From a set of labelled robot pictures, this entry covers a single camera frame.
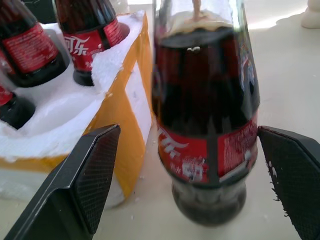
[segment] styrofoam packaging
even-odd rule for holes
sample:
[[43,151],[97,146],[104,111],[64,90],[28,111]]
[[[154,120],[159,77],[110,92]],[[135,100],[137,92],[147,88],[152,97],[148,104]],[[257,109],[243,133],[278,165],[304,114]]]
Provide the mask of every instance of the styrofoam packaging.
[[[129,50],[142,34],[146,21],[144,15],[141,11],[118,17],[118,21],[127,25],[130,32],[118,45],[95,56],[92,63],[94,87],[82,86],[73,80],[74,66],[58,24],[42,25],[69,65],[61,75],[45,84],[14,90],[18,96],[32,101],[36,105],[36,111],[19,130],[0,122],[0,197],[29,201],[48,174],[15,170],[14,167],[7,170],[3,166],[8,165],[8,162],[15,166],[24,159],[54,158],[72,151],[79,138],[88,130],[105,99],[110,97],[109,90],[117,75],[123,71]],[[152,121],[150,100],[144,89],[139,65],[137,62],[133,65],[125,94],[146,144]],[[107,207],[118,205],[127,197],[125,195],[128,193],[124,194],[123,191],[123,181],[121,183],[114,174]]]

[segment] white table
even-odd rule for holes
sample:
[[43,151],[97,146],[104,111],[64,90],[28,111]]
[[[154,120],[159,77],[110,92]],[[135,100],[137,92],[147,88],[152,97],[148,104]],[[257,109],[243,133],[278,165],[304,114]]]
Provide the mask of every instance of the white table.
[[[320,142],[320,30],[300,27],[301,15],[289,17],[304,12],[306,6],[305,0],[247,0],[246,12],[260,86],[259,124]],[[134,8],[146,9],[150,18],[150,5]],[[273,200],[276,195],[261,146],[246,181],[242,212],[224,226],[207,228],[189,221],[176,207],[156,140],[153,126],[141,172],[145,179],[138,181],[135,193],[124,204],[104,212],[94,240],[300,239],[290,219],[284,217],[281,203]],[[0,200],[0,239],[25,205]]]

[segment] red label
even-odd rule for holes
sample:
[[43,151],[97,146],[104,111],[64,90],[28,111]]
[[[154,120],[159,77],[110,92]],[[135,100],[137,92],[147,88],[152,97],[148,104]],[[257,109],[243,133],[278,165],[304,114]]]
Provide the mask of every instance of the red label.
[[110,47],[117,45],[124,39],[117,18],[115,18],[110,24],[105,26],[103,30],[106,38],[108,39]]
[[22,73],[30,73],[42,68],[54,60],[58,54],[55,44],[39,23],[28,31],[2,42]]
[[0,106],[5,105],[9,102],[13,97],[13,93],[5,90],[2,86],[0,86]]
[[239,130],[218,138],[218,175],[223,177],[245,164],[251,168],[257,159],[257,115]]
[[0,65],[3,68],[3,70],[6,71],[8,74],[15,74],[14,69],[12,68],[7,57],[1,50],[0,50]]
[[[110,47],[118,44],[123,39],[117,19],[105,26],[103,30]],[[74,67],[79,71],[90,72],[95,55],[105,50],[98,30],[79,34],[64,33],[63,35]]]
[[104,50],[98,30],[79,34],[64,33],[63,35],[74,67],[79,71],[90,72],[95,54]]
[[164,166],[188,182],[208,183],[207,141],[165,130],[158,124],[159,155]]

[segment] coca-cola logo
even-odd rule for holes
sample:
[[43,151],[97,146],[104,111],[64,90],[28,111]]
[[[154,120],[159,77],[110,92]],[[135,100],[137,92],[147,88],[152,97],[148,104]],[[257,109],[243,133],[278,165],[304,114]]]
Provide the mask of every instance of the coca-cola logo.
[[169,154],[170,158],[179,157],[181,154],[177,149],[186,148],[189,143],[179,143],[171,138],[169,133],[167,133],[163,128],[158,127],[158,138],[160,139],[159,144],[164,147],[164,152]]
[[69,49],[69,52],[73,55],[78,56],[86,56],[88,47],[85,47],[85,43],[90,39],[88,37],[87,39],[81,39],[76,36],[65,36],[64,40],[66,43],[67,48]]

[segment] coca-cola bottle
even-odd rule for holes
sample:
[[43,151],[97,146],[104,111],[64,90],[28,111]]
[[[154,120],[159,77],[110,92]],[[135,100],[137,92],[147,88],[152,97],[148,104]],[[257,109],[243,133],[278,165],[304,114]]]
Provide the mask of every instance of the coca-cola bottle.
[[235,217],[255,164],[257,74],[241,0],[160,0],[152,106],[178,208],[202,225]]
[[74,80],[93,86],[95,54],[120,43],[124,36],[109,0],[54,0],[55,11],[74,63]]
[[29,100],[18,97],[0,85],[0,120],[19,129],[30,120],[35,109],[35,105]]
[[0,60],[11,81],[34,87],[65,71],[53,41],[20,0],[0,0]]

